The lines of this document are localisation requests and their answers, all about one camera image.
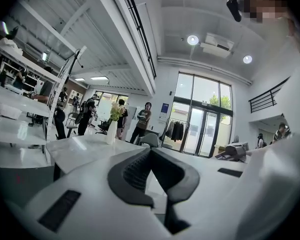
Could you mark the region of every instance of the tree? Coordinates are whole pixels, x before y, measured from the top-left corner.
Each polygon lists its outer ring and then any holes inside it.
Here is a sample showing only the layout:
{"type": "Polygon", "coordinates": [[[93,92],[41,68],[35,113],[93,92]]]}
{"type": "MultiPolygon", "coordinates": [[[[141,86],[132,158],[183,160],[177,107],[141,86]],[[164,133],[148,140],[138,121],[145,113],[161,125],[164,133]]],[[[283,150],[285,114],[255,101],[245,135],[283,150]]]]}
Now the tree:
{"type": "MultiPolygon", "coordinates": [[[[215,106],[219,106],[219,99],[215,94],[210,98],[210,104],[215,105],[215,106]]],[[[224,96],[221,97],[221,108],[231,110],[231,102],[230,102],[230,98],[228,96],[224,95],[224,96]]],[[[221,117],[220,122],[222,122],[224,119],[226,119],[225,115],[223,115],[221,117]]]]}

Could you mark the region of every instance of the flower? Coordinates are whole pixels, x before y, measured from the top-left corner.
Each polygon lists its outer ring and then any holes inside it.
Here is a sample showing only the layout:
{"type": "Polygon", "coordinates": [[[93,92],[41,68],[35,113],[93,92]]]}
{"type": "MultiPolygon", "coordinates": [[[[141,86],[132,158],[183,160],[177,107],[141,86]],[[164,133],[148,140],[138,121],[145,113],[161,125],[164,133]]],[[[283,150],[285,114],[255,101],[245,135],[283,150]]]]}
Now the flower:
{"type": "Polygon", "coordinates": [[[121,106],[116,102],[113,102],[110,110],[110,119],[112,119],[112,121],[118,121],[119,117],[122,116],[124,112],[125,112],[124,106],[121,106]]]}

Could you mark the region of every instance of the white vase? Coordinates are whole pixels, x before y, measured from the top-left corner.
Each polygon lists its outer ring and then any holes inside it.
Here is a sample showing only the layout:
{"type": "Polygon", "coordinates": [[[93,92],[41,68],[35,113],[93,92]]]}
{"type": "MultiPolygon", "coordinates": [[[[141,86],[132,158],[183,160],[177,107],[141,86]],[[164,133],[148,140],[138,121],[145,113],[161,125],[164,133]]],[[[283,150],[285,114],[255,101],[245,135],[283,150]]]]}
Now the white vase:
{"type": "Polygon", "coordinates": [[[106,135],[106,143],[108,145],[112,145],[115,142],[116,134],[117,134],[117,127],[118,127],[118,122],[112,121],[109,126],[107,135],[106,135]]]}

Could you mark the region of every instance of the ceiling air conditioning vent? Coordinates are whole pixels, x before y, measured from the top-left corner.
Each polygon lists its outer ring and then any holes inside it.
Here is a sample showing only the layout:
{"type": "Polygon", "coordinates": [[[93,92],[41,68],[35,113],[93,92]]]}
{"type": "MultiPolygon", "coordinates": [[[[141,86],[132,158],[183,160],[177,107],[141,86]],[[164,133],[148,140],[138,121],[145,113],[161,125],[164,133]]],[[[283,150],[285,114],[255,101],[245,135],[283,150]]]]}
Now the ceiling air conditioning vent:
{"type": "Polygon", "coordinates": [[[227,40],[222,36],[207,33],[205,42],[202,42],[200,46],[203,48],[204,53],[227,58],[231,53],[234,42],[227,40]]]}

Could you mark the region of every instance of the black metal railing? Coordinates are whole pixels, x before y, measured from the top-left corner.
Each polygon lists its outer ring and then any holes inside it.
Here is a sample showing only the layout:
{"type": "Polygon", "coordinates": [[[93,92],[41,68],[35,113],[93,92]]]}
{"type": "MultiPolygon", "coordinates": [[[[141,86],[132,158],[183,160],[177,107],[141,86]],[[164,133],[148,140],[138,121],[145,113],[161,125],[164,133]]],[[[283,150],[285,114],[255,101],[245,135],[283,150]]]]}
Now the black metal railing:
{"type": "Polygon", "coordinates": [[[249,102],[250,102],[251,113],[276,105],[277,103],[274,97],[281,90],[282,85],[286,81],[288,81],[288,79],[289,78],[282,81],[281,83],[271,88],[270,90],[267,90],[266,92],[260,94],[259,96],[250,99],[249,102]]]}
{"type": "Polygon", "coordinates": [[[137,6],[136,6],[134,0],[125,0],[125,3],[128,6],[128,9],[129,9],[130,14],[133,18],[134,24],[136,26],[136,30],[138,31],[139,36],[142,40],[143,48],[145,50],[147,60],[150,64],[152,76],[155,79],[157,77],[156,70],[155,70],[155,65],[154,65],[154,62],[152,60],[149,44],[148,44],[148,41],[147,41],[147,37],[146,37],[146,34],[145,34],[144,27],[143,27],[141,19],[140,19],[140,15],[138,13],[137,6]]]}

